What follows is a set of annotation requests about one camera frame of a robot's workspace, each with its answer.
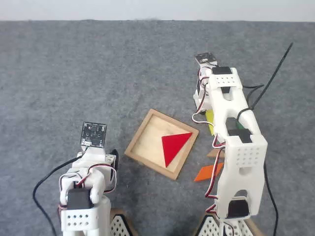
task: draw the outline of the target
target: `yellow block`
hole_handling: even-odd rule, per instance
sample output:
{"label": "yellow block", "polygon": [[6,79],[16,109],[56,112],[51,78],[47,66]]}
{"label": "yellow block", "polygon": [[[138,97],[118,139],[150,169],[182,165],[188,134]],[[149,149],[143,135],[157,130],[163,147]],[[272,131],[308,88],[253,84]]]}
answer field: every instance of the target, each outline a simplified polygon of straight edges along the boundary
{"label": "yellow block", "polygon": [[[213,118],[214,118],[213,110],[207,110],[206,111],[206,119],[207,119],[207,121],[211,122],[213,124]],[[212,125],[209,125],[209,129],[210,129],[211,135],[214,135],[214,131],[213,131],[213,126]]]}

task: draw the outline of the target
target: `orange triangle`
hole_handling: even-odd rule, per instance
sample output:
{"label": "orange triangle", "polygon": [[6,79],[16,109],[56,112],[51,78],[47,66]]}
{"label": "orange triangle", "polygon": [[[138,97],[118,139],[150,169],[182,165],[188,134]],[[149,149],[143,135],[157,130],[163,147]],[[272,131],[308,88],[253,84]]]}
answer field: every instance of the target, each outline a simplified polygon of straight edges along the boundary
{"label": "orange triangle", "polygon": [[[223,162],[218,164],[218,168],[217,168],[217,172],[215,173],[215,176],[217,176],[220,173],[223,167],[223,164],[224,164]],[[194,181],[197,182],[197,181],[210,179],[212,175],[212,170],[213,170],[213,165],[202,167]]]}
{"label": "orange triangle", "polygon": [[165,166],[172,162],[177,153],[182,149],[192,133],[175,134],[162,137]]}

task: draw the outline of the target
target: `wooden tray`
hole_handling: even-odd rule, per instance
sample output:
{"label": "wooden tray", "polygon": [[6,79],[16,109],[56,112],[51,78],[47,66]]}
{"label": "wooden tray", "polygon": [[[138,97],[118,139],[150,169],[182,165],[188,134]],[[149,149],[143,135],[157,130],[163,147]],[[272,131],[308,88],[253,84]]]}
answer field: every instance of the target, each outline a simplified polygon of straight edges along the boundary
{"label": "wooden tray", "polygon": [[[161,138],[183,133],[192,133],[192,135],[166,168]],[[150,109],[128,145],[125,155],[175,180],[198,133],[197,129]]]}

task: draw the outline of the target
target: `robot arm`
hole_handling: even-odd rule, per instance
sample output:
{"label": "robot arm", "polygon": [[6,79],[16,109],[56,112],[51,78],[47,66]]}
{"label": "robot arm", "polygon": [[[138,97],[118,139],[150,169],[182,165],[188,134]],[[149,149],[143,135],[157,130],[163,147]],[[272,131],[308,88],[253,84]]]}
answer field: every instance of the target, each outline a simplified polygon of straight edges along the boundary
{"label": "robot arm", "polygon": [[251,110],[242,112],[239,118],[242,129],[226,126],[228,118],[237,118],[241,110],[248,108],[237,70],[217,66],[211,53],[197,55],[196,60],[200,70],[193,97],[197,107],[201,106],[200,111],[213,110],[215,136],[219,142],[225,142],[224,168],[215,197],[216,214],[220,221],[246,219],[259,210],[267,141]]}
{"label": "robot arm", "polygon": [[104,193],[116,187],[117,151],[106,154],[106,125],[85,122],[82,158],[59,179],[61,226],[64,236],[109,236],[110,200]]}

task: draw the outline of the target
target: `red triangle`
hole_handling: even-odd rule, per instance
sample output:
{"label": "red triangle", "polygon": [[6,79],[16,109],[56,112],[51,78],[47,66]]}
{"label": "red triangle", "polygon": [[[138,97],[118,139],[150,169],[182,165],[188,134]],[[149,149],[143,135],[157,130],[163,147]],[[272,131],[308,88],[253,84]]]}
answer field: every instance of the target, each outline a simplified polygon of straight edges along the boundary
{"label": "red triangle", "polygon": [[175,134],[162,137],[165,166],[172,162],[176,154],[182,149],[192,133]]}

